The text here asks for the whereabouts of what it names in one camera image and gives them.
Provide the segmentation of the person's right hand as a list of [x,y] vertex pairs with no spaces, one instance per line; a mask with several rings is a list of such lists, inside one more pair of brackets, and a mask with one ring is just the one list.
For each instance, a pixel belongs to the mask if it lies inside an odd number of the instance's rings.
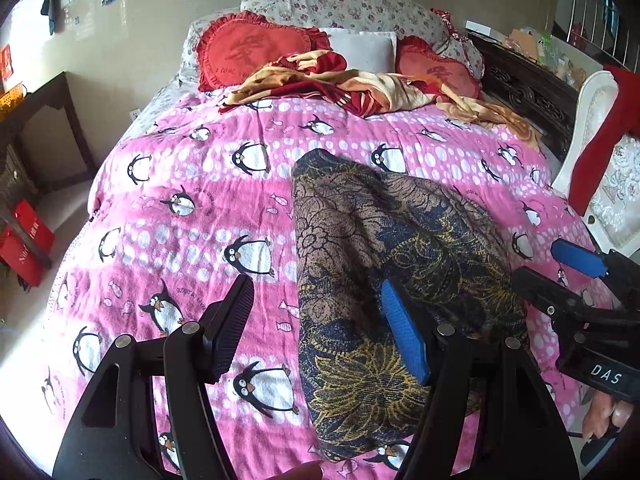
[[582,436],[587,440],[603,438],[611,426],[622,429],[633,412],[632,404],[615,401],[609,394],[596,390],[582,421]]

